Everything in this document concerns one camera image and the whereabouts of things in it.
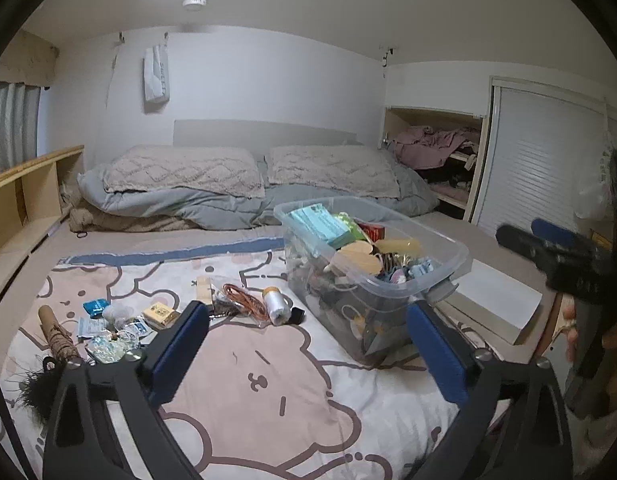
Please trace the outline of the person right hand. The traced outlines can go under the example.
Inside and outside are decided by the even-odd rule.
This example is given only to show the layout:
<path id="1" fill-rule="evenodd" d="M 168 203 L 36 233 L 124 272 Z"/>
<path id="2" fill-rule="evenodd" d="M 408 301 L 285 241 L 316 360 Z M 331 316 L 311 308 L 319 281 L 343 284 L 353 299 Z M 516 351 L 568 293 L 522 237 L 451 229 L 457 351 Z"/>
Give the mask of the person right hand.
<path id="1" fill-rule="evenodd" d="M 576 323 L 576 309 L 574 306 L 563 309 L 563 318 L 569 323 L 566 331 L 566 359 L 574 363 L 578 348 L 578 330 Z M 601 340 L 604 350 L 617 350 L 617 323 L 610 328 Z"/>

